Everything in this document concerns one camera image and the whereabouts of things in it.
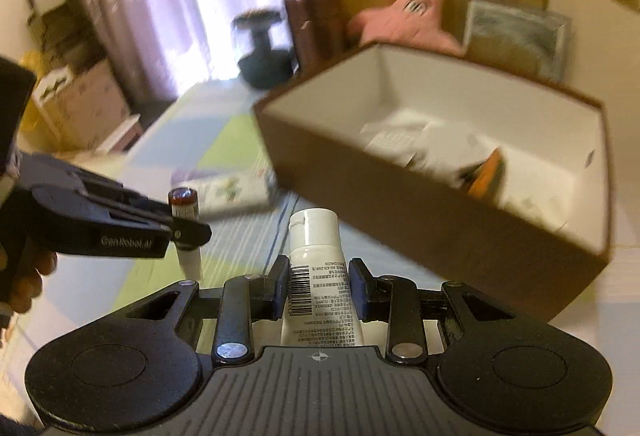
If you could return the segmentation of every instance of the barcode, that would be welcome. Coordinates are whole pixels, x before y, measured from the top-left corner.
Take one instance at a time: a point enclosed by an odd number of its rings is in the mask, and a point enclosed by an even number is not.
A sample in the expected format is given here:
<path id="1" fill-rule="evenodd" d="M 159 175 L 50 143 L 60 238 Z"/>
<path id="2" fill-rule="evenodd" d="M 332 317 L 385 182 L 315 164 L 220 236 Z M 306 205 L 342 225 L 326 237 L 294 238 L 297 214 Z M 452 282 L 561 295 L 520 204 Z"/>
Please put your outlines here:
<path id="1" fill-rule="evenodd" d="M 311 315 L 311 279 L 308 266 L 295 266 L 289 279 L 289 315 Z"/>

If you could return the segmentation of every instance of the white lotion tube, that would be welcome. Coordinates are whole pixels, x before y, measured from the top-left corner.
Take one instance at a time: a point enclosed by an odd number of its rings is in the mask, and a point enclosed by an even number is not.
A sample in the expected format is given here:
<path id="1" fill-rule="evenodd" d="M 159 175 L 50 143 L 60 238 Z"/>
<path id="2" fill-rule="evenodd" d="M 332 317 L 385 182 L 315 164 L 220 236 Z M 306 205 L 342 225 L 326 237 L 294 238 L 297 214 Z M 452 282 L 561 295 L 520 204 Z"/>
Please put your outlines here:
<path id="1" fill-rule="evenodd" d="M 362 346 L 349 289 L 338 216 L 300 210 L 289 220 L 291 274 L 282 327 L 284 346 Z"/>

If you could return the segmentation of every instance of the small box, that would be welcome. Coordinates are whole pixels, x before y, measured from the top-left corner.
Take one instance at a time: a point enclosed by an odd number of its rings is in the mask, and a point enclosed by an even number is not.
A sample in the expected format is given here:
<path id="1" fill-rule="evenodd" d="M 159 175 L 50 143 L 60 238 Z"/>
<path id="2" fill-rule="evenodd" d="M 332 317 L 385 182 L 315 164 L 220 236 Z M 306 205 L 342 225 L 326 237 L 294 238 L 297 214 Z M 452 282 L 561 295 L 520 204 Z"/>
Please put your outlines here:
<path id="1" fill-rule="evenodd" d="M 270 93 L 254 111 L 280 185 L 534 317 L 553 318 L 609 262 L 606 118 L 577 92 L 373 44 Z M 500 145 L 511 193 L 553 196 L 566 213 L 561 231 L 364 151 L 365 124 L 406 111 L 465 124 Z"/>
<path id="2" fill-rule="evenodd" d="M 107 60 L 46 96 L 39 87 L 34 98 L 68 150 L 98 147 L 130 115 Z"/>

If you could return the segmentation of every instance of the pink starfish plush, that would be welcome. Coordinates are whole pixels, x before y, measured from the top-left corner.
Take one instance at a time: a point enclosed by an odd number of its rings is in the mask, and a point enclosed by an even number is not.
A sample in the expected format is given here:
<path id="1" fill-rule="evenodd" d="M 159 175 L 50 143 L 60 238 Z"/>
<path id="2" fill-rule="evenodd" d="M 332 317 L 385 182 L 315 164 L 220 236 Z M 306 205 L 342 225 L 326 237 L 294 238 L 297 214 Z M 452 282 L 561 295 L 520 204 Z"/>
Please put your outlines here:
<path id="1" fill-rule="evenodd" d="M 360 44 L 381 40 L 462 56 L 458 41 L 440 28 L 442 1 L 396 0 L 386 8 L 369 8 L 351 19 L 347 32 L 360 35 Z"/>

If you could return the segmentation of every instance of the small bottle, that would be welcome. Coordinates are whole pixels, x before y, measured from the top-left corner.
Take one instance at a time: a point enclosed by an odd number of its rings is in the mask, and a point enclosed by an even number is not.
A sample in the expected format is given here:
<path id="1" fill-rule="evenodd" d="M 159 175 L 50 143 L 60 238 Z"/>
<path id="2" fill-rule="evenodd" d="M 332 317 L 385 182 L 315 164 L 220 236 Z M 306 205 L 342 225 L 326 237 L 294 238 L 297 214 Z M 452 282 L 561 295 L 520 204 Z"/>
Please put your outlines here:
<path id="1" fill-rule="evenodd" d="M 174 218 L 198 220 L 198 193 L 196 190 L 188 187 L 172 189 L 169 192 L 169 204 Z M 200 281 L 202 279 L 200 247 L 193 248 L 180 242 L 176 242 L 175 247 L 178 253 L 178 264 L 184 274 L 184 278 Z"/>
<path id="2" fill-rule="evenodd" d="M 289 221 L 289 296 L 282 328 L 285 346 L 361 346 L 362 325 L 349 289 L 338 216 L 300 210 Z"/>

